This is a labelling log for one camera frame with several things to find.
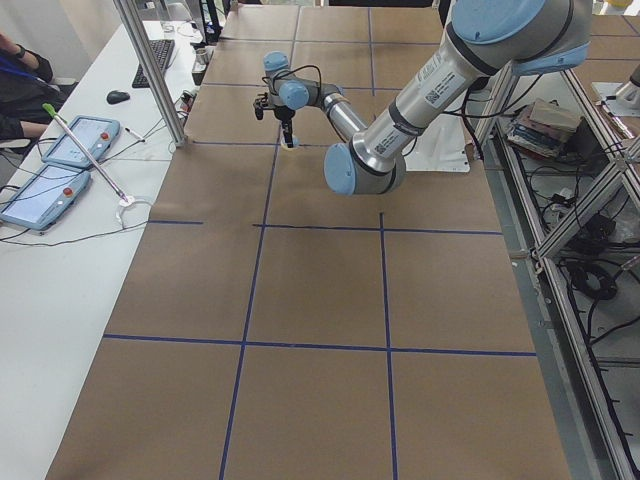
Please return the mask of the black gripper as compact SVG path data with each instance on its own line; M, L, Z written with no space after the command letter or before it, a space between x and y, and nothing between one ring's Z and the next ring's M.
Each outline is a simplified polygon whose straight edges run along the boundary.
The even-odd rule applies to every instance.
M292 120L296 111L286 105L275 105L273 112L276 119L281 122L281 139L284 138L287 142L291 142L294 137Z

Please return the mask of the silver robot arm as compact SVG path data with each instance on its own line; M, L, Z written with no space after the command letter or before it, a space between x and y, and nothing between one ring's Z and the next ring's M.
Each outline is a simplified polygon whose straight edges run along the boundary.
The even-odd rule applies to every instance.
M629 79L621 84L614 93L615 99L620 104L625 104L629 108L639 108L640 89L640 65L629 76Z
M255 116L273 111L291 145L295 112L321 109L341 138L325 155L329 188L342 195L384 194L404 178L404 148L478 78L505 65L525 76L584 62L591 16L588 1L458 1L439 49L371 125L336 85L299 78L284 53L270 52L263 59L268 90L255 99Z

